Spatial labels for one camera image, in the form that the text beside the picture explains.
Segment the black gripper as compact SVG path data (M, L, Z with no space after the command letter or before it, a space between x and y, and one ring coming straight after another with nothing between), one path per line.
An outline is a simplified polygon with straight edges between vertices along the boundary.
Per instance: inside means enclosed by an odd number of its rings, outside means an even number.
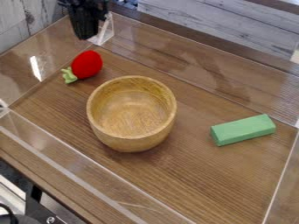
M87 40L99 33L99 20L107 20L110 0L58 0L69 10L73 29L79 39Z

